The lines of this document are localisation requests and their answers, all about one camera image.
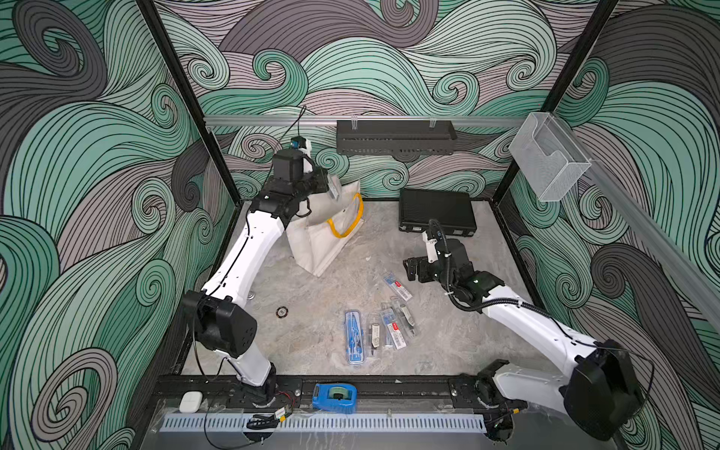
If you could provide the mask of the small clear compass case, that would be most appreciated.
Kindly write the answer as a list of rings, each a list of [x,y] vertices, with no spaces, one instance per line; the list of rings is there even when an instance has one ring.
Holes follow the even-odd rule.
[[[341,193],[341,182],[339,182],[339,180],[335,176],[330,176],[330,178],[328,178],[328,194],[330,198],[333,201],[337,201],[339,200],[339,198],[341,198]]]

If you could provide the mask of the clear case barcode label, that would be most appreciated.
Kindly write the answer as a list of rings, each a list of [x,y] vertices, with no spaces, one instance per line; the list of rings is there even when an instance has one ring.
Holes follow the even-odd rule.
[[[403,301],[409,301],[413,298],[410,291],[392,272],[384,274],[382,279],[395,297]]]

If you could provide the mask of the blue compass set case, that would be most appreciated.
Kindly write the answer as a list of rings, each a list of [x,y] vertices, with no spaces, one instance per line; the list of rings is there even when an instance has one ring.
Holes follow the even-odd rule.
[[[361,365],[365,361],[361,315],[357,310],[345,313],[346,354],[350,365]]]

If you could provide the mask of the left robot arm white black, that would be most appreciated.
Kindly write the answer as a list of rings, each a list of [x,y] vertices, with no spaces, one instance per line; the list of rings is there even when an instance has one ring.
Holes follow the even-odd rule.
[[[273,174],[251,201],[227,258],[201,290],[186,292],[181,301],[193,341],[229,364],[241,390],[262,404],[276,395],[277,370],[254,343],[258,322],[246,308],[249,292],[301,204],[329,191],[326,169],[315,164],[306,144],[275,153],[272,166]]]

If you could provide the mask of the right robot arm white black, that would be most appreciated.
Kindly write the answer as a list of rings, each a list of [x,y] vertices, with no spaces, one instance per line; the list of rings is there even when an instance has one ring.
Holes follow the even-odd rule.
[[[523,369],[497,359],[475,378],[479,402],[495,410],[487,436],[505,441],[513,415],[529,405],[567,416],[590,437],[607,442],[645,406],[635,372],[636,354],[608,339],[600,342],[561,324],[526,301],[499,277],[479,271],[457,239],[430,239],[423,257],[404,260],[409,281],[437,282],[464,312],[482,313],[536,348],[558,374]]]

